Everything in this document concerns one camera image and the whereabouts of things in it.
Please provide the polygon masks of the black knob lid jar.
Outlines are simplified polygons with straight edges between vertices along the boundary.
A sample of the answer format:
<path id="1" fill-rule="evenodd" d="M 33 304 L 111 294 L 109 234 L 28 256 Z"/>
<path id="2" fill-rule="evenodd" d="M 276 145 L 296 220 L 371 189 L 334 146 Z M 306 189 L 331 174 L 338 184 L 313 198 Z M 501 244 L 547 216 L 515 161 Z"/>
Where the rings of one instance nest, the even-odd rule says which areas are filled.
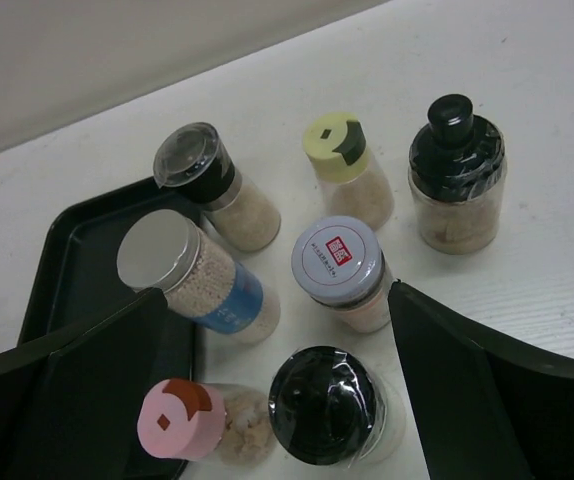
<path id="1" fill-rule="evenodd" d="M 505 141 L 462 94 L 436 99 L 409 149 L 408 183 L 422 239 L 450 255 L 496 237 L 507 174 Z"/>

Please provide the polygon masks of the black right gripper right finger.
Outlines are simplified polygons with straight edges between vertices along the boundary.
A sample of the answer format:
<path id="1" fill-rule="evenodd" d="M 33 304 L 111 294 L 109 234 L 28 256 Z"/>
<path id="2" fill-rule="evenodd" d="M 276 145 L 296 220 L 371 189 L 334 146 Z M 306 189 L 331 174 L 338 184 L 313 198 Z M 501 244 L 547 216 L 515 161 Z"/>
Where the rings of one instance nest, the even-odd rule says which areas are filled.
<path id="1" fill-rule="evenodd" d="M 397 281 L 388 304 L 433 479 L 574 479 L 574 359 Z"/>

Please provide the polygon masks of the black domed lid jar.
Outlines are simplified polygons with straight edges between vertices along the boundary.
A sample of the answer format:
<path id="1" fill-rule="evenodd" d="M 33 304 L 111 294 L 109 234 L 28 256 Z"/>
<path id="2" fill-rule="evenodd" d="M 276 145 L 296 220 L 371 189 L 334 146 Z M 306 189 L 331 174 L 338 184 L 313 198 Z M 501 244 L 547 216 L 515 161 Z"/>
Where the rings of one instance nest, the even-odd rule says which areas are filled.
<path id="1" fill-rule="evenodd" d="M 379 463 L 401 445 L 407 424 L 396 389 L 361 359 L 333 346 L 293 353 L 273 377 L 268 411 L 280 445 L 320 467 Z"/>

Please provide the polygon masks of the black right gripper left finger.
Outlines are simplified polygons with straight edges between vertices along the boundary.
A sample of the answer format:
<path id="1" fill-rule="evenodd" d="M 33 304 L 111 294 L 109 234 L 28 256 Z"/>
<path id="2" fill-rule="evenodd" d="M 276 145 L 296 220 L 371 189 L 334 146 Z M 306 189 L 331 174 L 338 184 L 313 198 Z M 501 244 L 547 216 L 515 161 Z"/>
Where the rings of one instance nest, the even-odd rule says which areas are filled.
<path id="1" fill-rule="evenodd" d="M 0 353 L 0 479 L 120 479 L 167 308 L 133 299 Z"/>

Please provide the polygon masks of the clear cap black grinder bottle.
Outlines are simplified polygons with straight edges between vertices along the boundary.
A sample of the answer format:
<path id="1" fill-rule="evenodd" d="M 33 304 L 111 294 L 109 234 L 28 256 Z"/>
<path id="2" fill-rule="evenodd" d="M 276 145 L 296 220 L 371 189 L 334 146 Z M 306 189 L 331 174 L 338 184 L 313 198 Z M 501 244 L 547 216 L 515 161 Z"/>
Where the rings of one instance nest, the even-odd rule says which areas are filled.
<path id="1" fill-rule="evenodd" d="M 279 233 L 278 209 L 235 165 L 209 123 L 190 123 L 171 133 L 154 156 L 153 177 L 158 187 L 195 204 L 241 252 L 260 251 Z"/>

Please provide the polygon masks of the blue label silver cap bottle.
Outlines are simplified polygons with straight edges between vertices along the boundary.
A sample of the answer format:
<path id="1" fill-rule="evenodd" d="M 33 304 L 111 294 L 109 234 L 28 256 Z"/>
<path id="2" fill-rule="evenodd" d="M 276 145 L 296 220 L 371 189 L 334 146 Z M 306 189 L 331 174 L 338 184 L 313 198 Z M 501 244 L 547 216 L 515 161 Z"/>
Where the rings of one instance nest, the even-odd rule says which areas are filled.
<path id="1" fill-rule="evenodd" d="M 132 290 L 158 288 L 170 310 L 239 342 L 263 341 L 279 324 L 277 294 L 177 211 L 156 210 L 134 223 L 116 266 Z"/>

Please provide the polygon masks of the pink cap shaker bottle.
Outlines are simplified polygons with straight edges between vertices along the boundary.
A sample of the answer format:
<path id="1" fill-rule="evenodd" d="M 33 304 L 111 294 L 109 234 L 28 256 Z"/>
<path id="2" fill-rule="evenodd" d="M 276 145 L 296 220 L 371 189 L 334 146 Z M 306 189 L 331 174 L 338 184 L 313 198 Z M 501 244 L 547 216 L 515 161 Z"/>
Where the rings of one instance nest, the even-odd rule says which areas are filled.
<path id="1" fill-rule="evenodd" d="M 276 445 L 267 395 L 240 384 L 162 380 L 145 395 L 136 428 L 142 448 L 158 459 L 248 468 Z"/>

